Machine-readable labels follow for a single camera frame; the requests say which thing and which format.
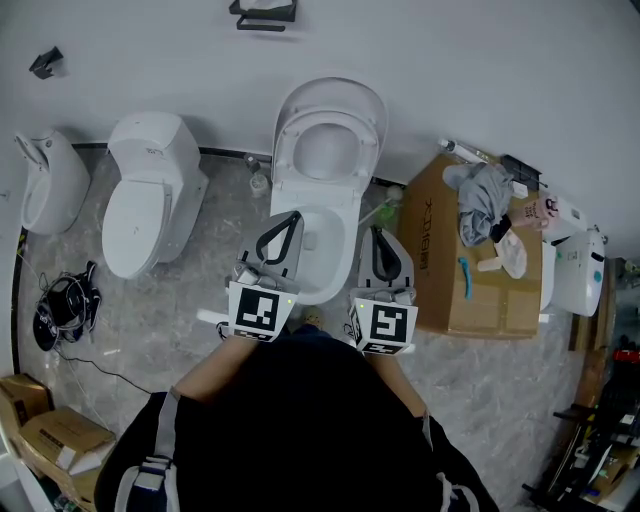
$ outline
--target gray cloth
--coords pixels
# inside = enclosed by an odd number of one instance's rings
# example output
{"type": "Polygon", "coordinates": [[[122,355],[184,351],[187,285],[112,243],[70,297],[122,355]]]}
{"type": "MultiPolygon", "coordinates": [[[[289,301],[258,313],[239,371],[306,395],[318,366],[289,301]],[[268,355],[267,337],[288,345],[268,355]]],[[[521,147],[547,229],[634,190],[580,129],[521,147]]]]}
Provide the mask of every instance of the gray cloth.
{"type": "Polygon", "coordinates": [[[467,247],[481,244],[507,213],[511,175],[499,164],[480,163],[447,167],[442,179],[458,191],[462,243],[467,247]]]}

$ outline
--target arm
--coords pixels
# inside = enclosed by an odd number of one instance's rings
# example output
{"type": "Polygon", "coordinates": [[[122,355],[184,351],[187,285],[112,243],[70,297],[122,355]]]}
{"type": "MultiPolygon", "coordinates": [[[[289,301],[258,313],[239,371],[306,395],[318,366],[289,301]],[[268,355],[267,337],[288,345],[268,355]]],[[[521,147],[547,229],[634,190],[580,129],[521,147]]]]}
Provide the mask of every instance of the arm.
{"type": "Polygon", "coordinates": [[[236,374],[260,342],[230,336],[175,385],[182,396],[210,402],[236,374]]]}
{"type": "Polygon", "coordinates": [[[365,358],[414,417],[421,418],[429,414],[427,405],[413,388],[395,357],[366,354],[365,358]]]}

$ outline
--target toilet tank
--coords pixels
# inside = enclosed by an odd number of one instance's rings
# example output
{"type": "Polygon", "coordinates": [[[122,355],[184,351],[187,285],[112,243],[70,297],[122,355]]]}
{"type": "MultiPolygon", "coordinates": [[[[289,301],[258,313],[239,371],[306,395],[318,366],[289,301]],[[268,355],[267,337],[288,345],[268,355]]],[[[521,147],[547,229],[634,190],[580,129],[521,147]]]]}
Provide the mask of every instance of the toilet tank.
{"type": "Polygon", "coordinates": [[[200,151],[184,121],[165,112],[138,112],[121,119],[109,139],[123,179],[155,175],[175,179],[198,170],[200,151]]]}

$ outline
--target marble floor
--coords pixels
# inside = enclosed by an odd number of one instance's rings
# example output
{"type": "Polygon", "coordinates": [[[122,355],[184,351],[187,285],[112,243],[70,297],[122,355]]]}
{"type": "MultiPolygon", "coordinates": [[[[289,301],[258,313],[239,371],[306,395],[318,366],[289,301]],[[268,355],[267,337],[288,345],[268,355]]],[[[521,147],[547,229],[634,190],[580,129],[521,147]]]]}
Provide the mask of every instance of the marble floor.
{"type": "MultiPolygon", "coordinates": [[[[92,184],[78,220],[62,235],[29,235],[25,258],[49,280],[97,262],[94,284],[103,296],[98,324],[78,343],[63,343],[67,357],[95,361],[151,391],[166,390],[219,343],[214,327],[196,319],[199,308],[226,312],[224,277],[230,273],[244,227],[264,220],[269,199],[252,199],[240,160],[203,156],[211,182],[189,243],[171,264],[137,280],[115,277],[106,266],[101,228],[117,167],[104,151],[82,150],[92,184]]],[[[370,186],[362,213],[384,190],[370,186]]],[[[327,330],[346,339],[345,289],[323,308],[327,330]]],[[[55,403],[69,405],[121,434],[147,395],[92,365],[68,363],[42,352],[33,338],[38,280],[23,266],[18,311],[21,369],[49,386],[55,403]]],[[[400,362],[443,425],[452,443],[473,463],[501,510],[518,510],[521,484],[535,483],[559,426],[551,416],[568,406],[583,357],[568,352],[569,315],[547,311],[539,335],[526,341],[466,340],[417,332],[412,354],[400,362]]]]}

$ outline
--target white toilet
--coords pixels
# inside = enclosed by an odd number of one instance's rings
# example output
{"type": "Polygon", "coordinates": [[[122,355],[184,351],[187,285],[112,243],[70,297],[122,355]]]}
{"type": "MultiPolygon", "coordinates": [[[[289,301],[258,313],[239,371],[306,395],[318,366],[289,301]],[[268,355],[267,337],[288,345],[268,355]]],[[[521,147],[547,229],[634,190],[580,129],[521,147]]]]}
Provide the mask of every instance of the white toilet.
{"type": "Polygon", "coordinates": [[[14,141],[29,170],[22,225],[39,235],[66,231],[76,220],[91,182],[84,163],[64,135],[53,129],[37,139],[16,133],[14,141]]]}
{"type": "MultiPolygon", "coordinates": [[[[295,89],[274,137],[271,215],[304,218],[298,302],[321,304],[343,287],[353,262],[362,194],[387,131],[387,110],[367,86],[320,78],[295,89]]],[[[279,253],[281,239],[269,247],[279,253]]]]}
{"type": "Polygon", "coordinates": [[[593,316],[600,302],[605,261],[600,233],[575,233],[557,246],[542,242],[540,311],[549,303],[576,315],[593,316]]]}
{"type": "Polygon", "coordinates": [[[180,255],[209,179],[199,168],[193,135],[174,114],[125,117],[111,134],[109,150],[122,181],[104,216],[102,250],[115,275],[134,279],[180,255]]]}

